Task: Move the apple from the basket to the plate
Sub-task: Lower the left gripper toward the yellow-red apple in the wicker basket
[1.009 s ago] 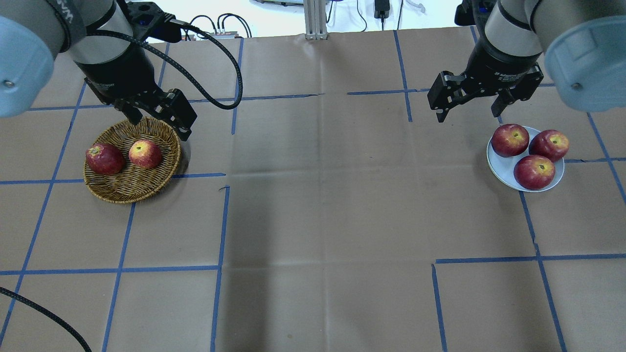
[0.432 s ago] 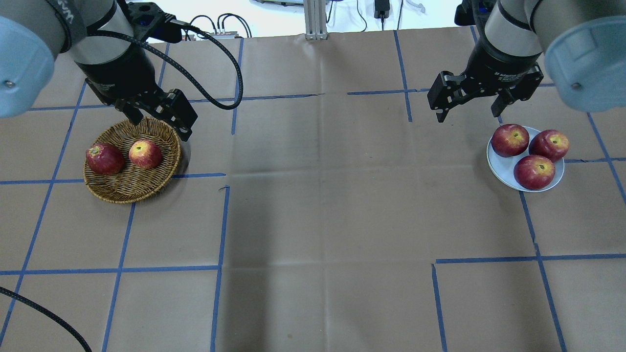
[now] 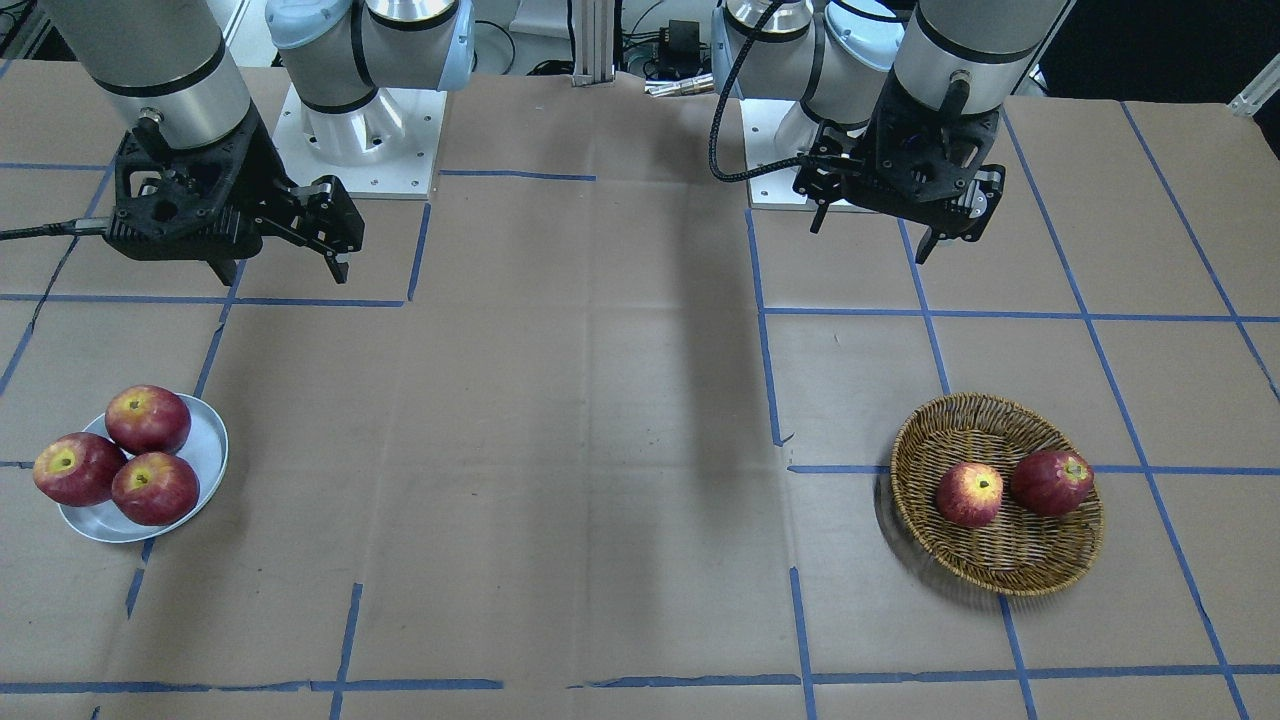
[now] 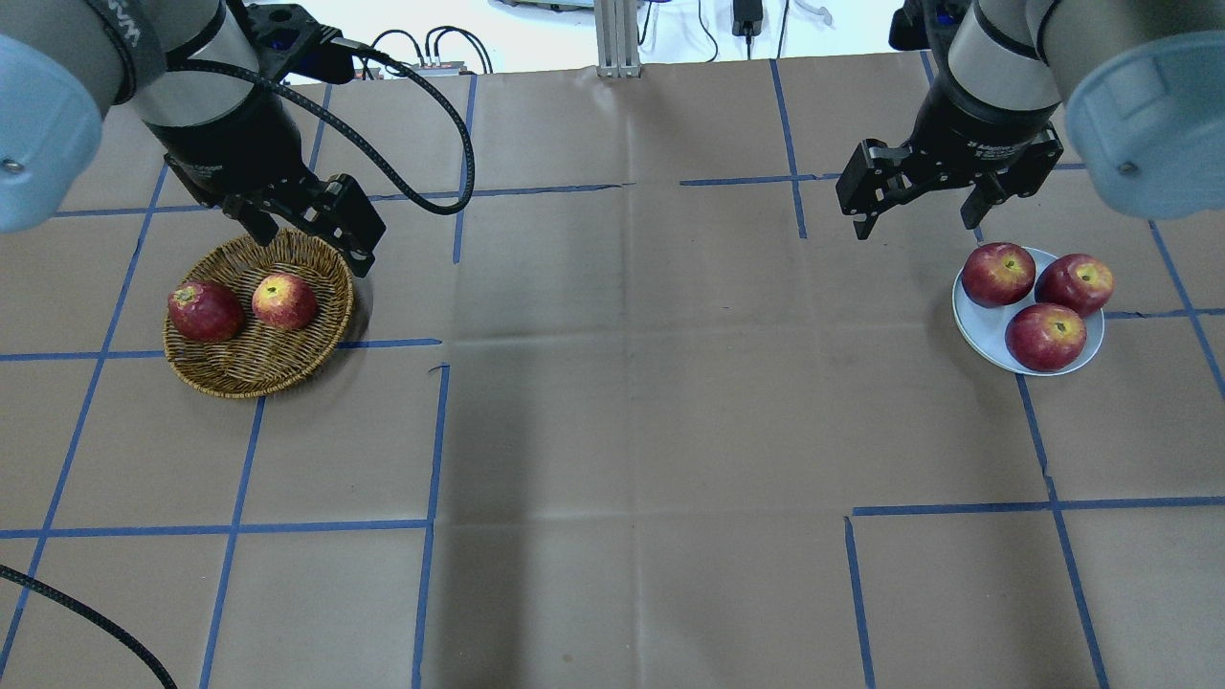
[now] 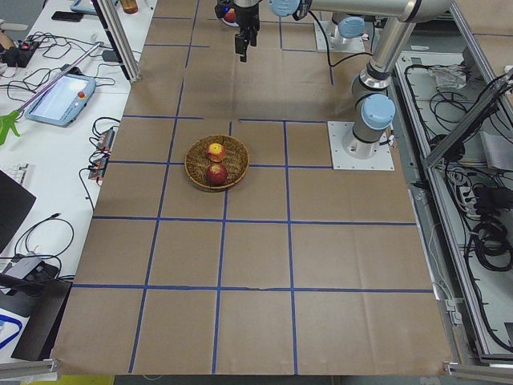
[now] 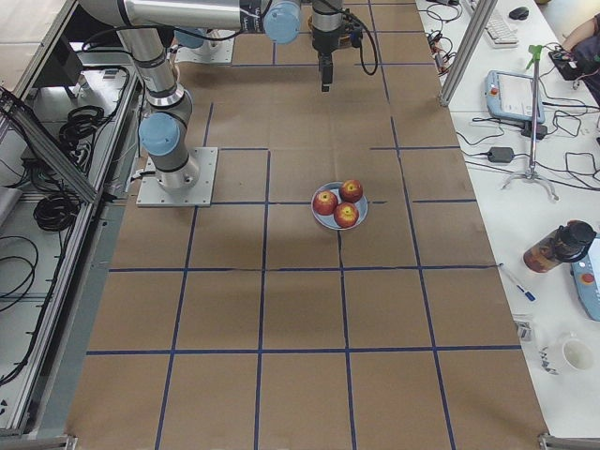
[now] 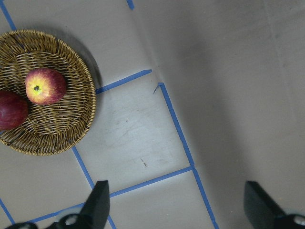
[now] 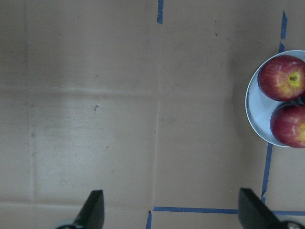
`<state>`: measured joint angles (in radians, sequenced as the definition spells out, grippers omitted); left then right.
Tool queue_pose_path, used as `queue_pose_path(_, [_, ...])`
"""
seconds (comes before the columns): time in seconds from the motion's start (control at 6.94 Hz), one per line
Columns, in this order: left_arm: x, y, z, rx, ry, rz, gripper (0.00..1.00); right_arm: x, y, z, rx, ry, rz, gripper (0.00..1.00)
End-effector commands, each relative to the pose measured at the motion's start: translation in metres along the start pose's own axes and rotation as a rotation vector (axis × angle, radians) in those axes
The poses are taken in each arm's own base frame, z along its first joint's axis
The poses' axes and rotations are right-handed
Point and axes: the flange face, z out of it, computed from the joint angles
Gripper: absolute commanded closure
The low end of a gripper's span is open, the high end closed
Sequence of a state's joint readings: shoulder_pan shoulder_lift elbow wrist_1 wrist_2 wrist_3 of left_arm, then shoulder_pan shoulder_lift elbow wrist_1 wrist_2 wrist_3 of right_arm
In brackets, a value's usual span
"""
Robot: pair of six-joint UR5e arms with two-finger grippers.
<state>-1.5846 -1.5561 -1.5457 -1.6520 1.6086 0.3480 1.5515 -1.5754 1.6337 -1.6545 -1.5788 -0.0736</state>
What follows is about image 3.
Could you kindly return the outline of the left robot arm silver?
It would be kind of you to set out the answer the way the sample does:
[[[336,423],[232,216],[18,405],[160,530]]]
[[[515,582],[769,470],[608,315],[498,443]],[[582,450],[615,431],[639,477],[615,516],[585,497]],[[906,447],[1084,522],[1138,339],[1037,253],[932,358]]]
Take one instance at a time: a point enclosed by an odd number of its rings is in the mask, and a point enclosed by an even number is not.
[[[818,231],[838,201],[975,242],[1004,196],[987,156],[1006,99],[1070,1],[721,1],[710,42],[718,100],[707,161],[722,182],[792,172]],[[805,135],[745,170],[719,163],[728,100],[792,105]]]

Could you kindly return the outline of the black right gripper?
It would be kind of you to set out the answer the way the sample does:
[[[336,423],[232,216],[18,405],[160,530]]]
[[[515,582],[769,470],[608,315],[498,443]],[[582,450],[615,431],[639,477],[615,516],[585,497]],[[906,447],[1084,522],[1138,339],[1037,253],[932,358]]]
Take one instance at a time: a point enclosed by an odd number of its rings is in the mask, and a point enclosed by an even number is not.
[[[334,282],[344,284],[349,254],[364,246],[365,220],[342,178],[321,176],[307,186],[274,187],[262,200],[262,233],[319,252]],[[241,259],[212,259],[206,264],[227,288],[241,279]]]

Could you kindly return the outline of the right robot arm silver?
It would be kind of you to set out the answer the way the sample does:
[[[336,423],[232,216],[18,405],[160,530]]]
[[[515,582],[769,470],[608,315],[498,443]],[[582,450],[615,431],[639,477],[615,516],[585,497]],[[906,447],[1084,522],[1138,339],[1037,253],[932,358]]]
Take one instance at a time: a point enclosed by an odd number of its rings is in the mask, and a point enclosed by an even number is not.
[[[404,146],[393,90],[447,91],[471,73],[470,1],[269,1],[264,17],[330,172],[296,183],[204,1],[45,1],[128,126],[108,215],[6,231],[96,234],[138,261],[201,261],[223,284],[266,237],[320,255],[344,283],[365,223],[342,178]]]

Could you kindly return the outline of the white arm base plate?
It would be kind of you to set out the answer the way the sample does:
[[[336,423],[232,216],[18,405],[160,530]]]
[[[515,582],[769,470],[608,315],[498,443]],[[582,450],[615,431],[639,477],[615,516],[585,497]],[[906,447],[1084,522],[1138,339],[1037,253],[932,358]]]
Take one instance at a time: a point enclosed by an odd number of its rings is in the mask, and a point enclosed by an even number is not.
[[[294,181],[340,179],[353,199],[428,200],[448,92],[380,88],[342,114],[306,106],[289,88],[271,138]]]
[[[740,102],[745,159],[751,169],[794,158],[810,149],[817,123],[797,101],[744,99]],[[797,170],[787,168],[748,182],[750,208],[777,211],[815,211],[817,202],[794,191]]]

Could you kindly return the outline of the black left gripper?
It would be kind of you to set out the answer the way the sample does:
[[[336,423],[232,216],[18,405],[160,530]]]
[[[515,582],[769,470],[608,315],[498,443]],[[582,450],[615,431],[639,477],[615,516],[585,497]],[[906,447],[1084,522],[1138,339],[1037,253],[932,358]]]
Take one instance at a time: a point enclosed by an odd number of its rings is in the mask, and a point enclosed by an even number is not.
[[[801,158],[795,192],[815,204],[810,232],[818,234],[829,206],[845,201],[855,208],[927,225],[915,249],[915,264],[923,265],[941,240],[978,241],[1004,196],[1005,167],[983,165],[961,190],[924,200],[904,195],[873,174],[863,159],[847,154],[810,154]]]

